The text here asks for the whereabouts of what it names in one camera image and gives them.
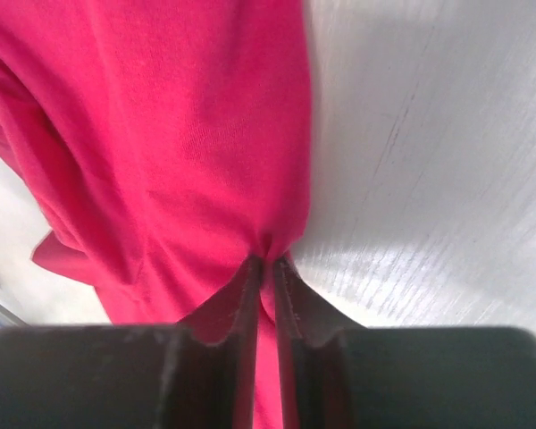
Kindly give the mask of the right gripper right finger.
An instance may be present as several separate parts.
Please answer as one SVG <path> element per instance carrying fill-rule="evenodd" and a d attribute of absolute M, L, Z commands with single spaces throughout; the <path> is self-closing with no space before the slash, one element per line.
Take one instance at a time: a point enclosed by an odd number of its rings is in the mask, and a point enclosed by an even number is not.
<path fill-rule="evenodd" d="M 536 428 L 536 336 L 514 327 L 367 328 L 273 267 L 287 428 Z"/>

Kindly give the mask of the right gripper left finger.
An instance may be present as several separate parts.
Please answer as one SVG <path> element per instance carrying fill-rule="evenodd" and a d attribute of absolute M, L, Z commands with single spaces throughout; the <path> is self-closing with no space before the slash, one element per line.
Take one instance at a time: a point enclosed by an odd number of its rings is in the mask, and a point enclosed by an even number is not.
<path fill-rule="evenodd" d="M 249 428 L 263 264 L 176 324 L 0 329 L 0 428 Z"/>

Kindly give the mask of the pink t shirt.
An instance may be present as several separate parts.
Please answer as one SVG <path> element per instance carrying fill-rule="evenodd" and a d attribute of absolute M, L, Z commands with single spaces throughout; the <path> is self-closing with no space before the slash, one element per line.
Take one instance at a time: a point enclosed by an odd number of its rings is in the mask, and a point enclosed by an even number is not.
<path fill-rule="evenodd" d="M 49 233 L 33 261 L 116 324 L 178 322 L 310 206 L 300 1 L 0 1 L 0 158 Z"/>

